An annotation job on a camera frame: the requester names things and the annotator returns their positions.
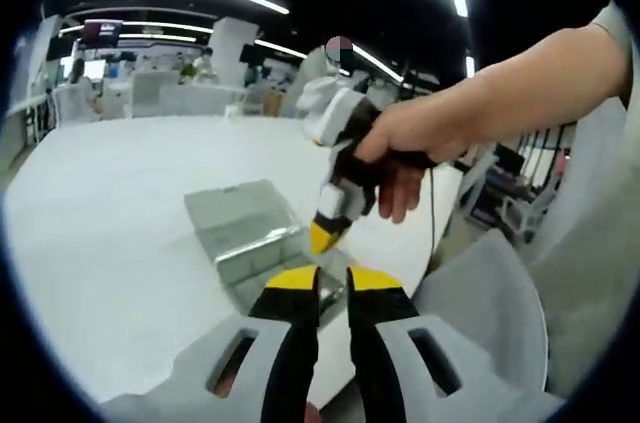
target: gray sleeve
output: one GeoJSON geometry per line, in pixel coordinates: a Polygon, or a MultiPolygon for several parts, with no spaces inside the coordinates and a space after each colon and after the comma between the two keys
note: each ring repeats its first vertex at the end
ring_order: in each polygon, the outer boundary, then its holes
{"type": "Polygon", "coordinates": [[[631,31],[624,14],[614,2],[603,8],[591,23],[604,28],[625,53],[631,54],[631,31]]]}

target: forearm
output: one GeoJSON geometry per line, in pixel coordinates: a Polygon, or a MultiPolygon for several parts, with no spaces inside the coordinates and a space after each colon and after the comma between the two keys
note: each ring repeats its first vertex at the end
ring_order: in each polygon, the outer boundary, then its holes
{"type": "Polygon", "coordinates": [[[458,85],[461,138],[499,141],[574,121],[620,95],[629,68],[629,55],[604,29],[561,30],[458,85]]]}

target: white tabletop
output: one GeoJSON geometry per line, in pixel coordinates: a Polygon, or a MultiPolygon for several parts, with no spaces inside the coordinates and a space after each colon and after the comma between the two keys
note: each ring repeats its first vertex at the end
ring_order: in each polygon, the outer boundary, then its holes
{"type": "MultiPolygon", "coordinates": [[[[302,221],[314,213],[328,152],[295,120],[170,117],[53,131],[6,194],[17,273],[44,336],[97,401],[144,393],[174,357],[235,310],[200,246],[185,194],[266,178],[302,221]]],[[[436,241],[462,175],[435,171],[436,241]]],[[[403,225],[372,215],[342,248],[412,295],[431,250],[425,198],[403,225]]],[[[323,407],[353,377],[347,315],[319,334],[309,399],[323,407]]]]}

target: human hand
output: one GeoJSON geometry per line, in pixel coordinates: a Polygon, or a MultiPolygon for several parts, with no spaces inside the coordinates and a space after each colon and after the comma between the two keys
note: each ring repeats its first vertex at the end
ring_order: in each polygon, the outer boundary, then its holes
{"type": "MultiPolygon", "coordinates": [[[[213,389],[213,394],[219,396],[220,398],[226,398],[227,396],[229,396],[229,393],[231,393],[231,387],[233,386],[234,380],[235,374],[231,374],[229,376],[221,378],[213,389]]],[[[320,412],[309,402],[307,402],[304,409],[303,423],[322,423],[320,412]]]]}
{"type": "MultiPolygon", "coordinates": [[[[367,163],[383,158],[389,150],[424,151],[436,162],[459,156],[468,146],[459,137],[457,116],[447,106],[447,92],[388,107],[360,142],[355,156],[367,163]]],[[[404,221],[418,207],[425,172],[396,161],[385,161],[383,182],[378,190],[380,216],[404,221]]]]}

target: screen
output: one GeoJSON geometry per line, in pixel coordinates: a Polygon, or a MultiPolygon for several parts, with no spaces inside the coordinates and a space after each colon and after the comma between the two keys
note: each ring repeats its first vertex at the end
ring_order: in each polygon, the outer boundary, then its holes
{"type": "Polygon", "coordinates": [[[116,48],[122,21],[118,20],[86,20],[82,28],[80,43],[84,49],[116,48]]]}
{"type": "MultiPolygon", "coordinates": [[[[62,76],[67,79],[71,74],[71,68],[73,67],[73,61],[70,56],[66,56],[60,59],[60,64],[63,67],[62,76]]],[[[104,78],[104,68],[107,66],[107,60],[95,60],[86,61],[84,64],[84,76],[91,81],[102,80],[104,78]]]]}
{"type": "Polygon", "coordinates": [[[256,48],[255,45],[244,45],[240,53],[240,63],[247,63],[249,66],[264,64],[264,52],[256,48]]]}
{"type": "Polygon", "coordinates": [[[136,62],[136,54],[133,51],[123,51],[120,53],[120,61],[133,61],[136,62]]]}
{"type": "Polygon", "coordinates": [[[47,61],[55,61],[70,55],[73,48],[73,38],[53,38],[49,43],[47,61]]]}
{"type": "Polygon", "coordinates": [[[504,145],[497,145],[495,155],[498,157],[498,161],[496,162],[498,167],[514,176],[520,174],[522,165],[524,164],[524,158],[518,154],[518,152],[504,145]]]}

